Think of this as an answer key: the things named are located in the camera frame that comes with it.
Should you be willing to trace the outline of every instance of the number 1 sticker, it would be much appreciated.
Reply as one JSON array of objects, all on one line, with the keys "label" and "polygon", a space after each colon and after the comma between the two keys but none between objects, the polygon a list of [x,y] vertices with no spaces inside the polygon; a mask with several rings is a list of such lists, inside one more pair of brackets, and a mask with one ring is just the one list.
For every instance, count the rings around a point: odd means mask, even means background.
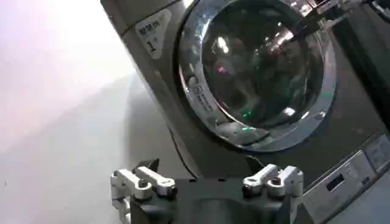
[{"label": "number 1 sticker", "polygon": [[159,59],[163,53],[165,31],[171,16],[171,11],[163,9],[135,25],[136,34],[154,60]]}]

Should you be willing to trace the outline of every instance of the door rim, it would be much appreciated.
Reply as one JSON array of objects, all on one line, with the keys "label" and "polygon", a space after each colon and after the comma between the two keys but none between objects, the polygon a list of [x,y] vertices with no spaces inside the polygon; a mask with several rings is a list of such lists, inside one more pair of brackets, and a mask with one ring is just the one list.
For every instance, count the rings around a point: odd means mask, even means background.
[{"label": "door rim", "polygon": [[[179,41],[179,76],[190,107],[202,123],[226,142],[253,152],[276,152],[288,149],[309,137],[328,113],[336,89],[336,60],[333,46],[326,33],[317,33],[315,39],[321,51],[324,76],[321,91],[307,113],[298,121],[269,130],[250,127],[229,117],[218,105],[203,72],[202,43],[211,21],[231,3],[242,0],[200,1],[184,23]],[[306,0],[281,1],[302,16],[307,15],[313,3]]]}]

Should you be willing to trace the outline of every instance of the white wall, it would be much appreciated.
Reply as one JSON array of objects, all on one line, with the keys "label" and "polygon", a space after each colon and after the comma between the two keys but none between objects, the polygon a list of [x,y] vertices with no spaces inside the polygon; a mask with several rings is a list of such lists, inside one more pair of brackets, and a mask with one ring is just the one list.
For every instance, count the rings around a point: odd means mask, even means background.
[{"label": "white wall", "polygon": [[0,223],[119,223],[112,170],[162,159],[165,122],[98,0],[0,0]]}]

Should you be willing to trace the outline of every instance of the control panel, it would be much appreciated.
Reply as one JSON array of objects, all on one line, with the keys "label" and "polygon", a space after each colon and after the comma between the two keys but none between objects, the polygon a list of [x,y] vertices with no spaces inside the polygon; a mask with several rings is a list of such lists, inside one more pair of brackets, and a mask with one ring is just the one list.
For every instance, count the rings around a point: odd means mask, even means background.
[{"label": "control panel", "polygon": [[314,223],[329,218],[376,176],[359,150],[344,164],[303,195],[303,204]]},{"label": "control panel", "polygon": [[366,156],[377,172],[390,162],[390,141],[386,135],[382,135],[371,142],[365,149]]}]

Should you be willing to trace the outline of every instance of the front-loading washer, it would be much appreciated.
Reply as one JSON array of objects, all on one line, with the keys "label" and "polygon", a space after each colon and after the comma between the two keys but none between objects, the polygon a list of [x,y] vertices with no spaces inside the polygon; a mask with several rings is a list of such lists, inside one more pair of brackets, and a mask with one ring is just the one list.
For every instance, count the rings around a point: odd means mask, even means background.
[{"label": "front-loading washer", "polygon": [[191,170],[248,176],[247,155],[296,166],[311,207],[303,223],[329,218],[390,160],[386,127],[332,34],[273,54],[313,4],[102,0]]}]

